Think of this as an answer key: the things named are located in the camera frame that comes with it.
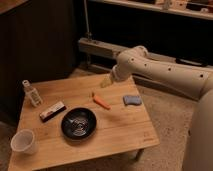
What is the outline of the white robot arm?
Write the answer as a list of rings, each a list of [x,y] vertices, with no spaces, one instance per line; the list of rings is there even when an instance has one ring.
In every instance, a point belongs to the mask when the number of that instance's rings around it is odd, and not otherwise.
[[[213,68],[152,60],[144,46],[120,52],[116,61],[110,74],[100,83],[102,87],[139,74],[198,101],[189,128],[182,171],[213,171]]]

